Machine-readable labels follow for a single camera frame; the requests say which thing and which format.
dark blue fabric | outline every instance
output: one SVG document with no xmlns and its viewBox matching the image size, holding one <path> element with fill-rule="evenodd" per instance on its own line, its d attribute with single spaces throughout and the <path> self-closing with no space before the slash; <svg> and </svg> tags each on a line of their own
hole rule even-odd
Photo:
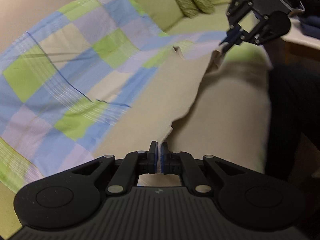
<svg viewBox="0 0 320 240">
<path fill-rule="evenodd" d="M 320 17 L 318 16 L 308 16 L 308 17 L 300 17 L 300 22 L 303 22 L 305 24 L 320 28 Z"/>
<path fill-rule="evenodd" d="M 301 22 L 301 31 L 304 35 L 320 39 L 320 28 Z"/>
</svg>

beige sheet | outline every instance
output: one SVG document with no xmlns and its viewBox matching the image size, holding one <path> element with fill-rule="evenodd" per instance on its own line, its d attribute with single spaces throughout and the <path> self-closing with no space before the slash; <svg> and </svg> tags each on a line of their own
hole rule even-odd
<svg viewBox="0 0 320 240">
<path fill-rule="evenodd" d="M 231 63 L 217 71 L 210 57 L 185 60 L 179 50 L 172 49 L 94 156 L 123 158 L 129 152 L 147 150 L 153 140 L 161 143 L 167 138 L 171 150 L 189 152 L 194 158 L 213 154 L 263 173 L 270 114 L 268 67 Z M 205 74 L 208 65 L 213 67 Z M 179 179 L 145 174 L 139 184 L 177 186 Z"/>
</svg>

green square pattern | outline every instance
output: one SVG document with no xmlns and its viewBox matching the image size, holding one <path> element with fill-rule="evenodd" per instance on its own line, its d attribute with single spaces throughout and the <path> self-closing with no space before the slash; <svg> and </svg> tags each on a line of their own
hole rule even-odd
<svg viewBox="0 0 320 240">
<path fill-rule="evenodd" d="M 55 73 L 55 67 L 35 45 L 20 55 L 3 75 L 18 98 L 25 103 Z"/>
<path fill-rule="evenodd" d="M 83 97 L 65 112 L 54 127 L 76 141 L 85 135 L 87 129 L 100 118 L 107 107 L 105 102 L 91 102 Z"/>
<path fill-rule="evenodd" d="M 141 8 L 141 6 L 135 1 L 135 0 L 129 0 L 129 2 L 131 3 L 131 5 L 136 9 L 137 13 L 142 16 L 145 13 L 145 11 Z"/>
<path fill-rule="evenodd" d="M 138 49 L 130 41 L 126 41 L 119 49 L 110 52 L 103 60 L 115 69 L 125 63 L 136 52 L 138 52 Z"/>
<path fill-rule="evenodd" d="M 75 0 L 61 7 L 58 11 L 63 13 L 70 21 L 74 21 L 99 6 L 102 5 L 97 0 Z"/>
<path fill-rule="evenodd" d="M 153 56 L 151 59 L 145 62 L 142 66 L 145 68 L 158 67 L 165 61 L 165 59 L 169 55 L 170 50 L 171 47 L 161 49 L 155 56 Z"/>
<path fill-rule="evenodd" d="M 92 48 L 100 58 L 107 62 L 112 68 L 119 67 L 138 51 L 120 29 L 116 29 L 114 32 L 97 41 L 93 44 Z"/>
<path fill-rule="evenodd" d="M 14 193 L 23 187 L 24 176 L 29 169 L 30 162 L 11 148 L 0 137 L 0 181 Z"/>
</svg>

metal screw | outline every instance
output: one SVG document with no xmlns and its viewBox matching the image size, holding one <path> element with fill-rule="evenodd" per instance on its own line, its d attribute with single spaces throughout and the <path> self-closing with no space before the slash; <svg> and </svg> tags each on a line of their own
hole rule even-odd
<svg viewBox="0 0 320 240">
<path fill-rule="evenodd" d="M 198 185 L 198 186 L 196 186 L 196 192 L 208 193 L 210 191 L 211 191 L 211 187 L 209 185 Z"/>
<path fill-rule="evenodd" d="M 111 185 L 108 187 L 108 191 L 110 193 L 120 193 L 123 191 L 123 187 L 121 187 L 120 185 Z"/>
</svg>

checkered blanket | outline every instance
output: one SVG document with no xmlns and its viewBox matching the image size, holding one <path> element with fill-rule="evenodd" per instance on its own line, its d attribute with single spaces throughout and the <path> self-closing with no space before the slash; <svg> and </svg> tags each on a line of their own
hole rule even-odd
<svg viewBox="0 0 320 240">
<path fill-rule="evenodd" d="M 196 58 L 224 36 L 168 36 L 133 0 L 54 12 L 0 55 L 0 180 L 16 192 L 92 160 L 172 46 Z"/>
</svg>

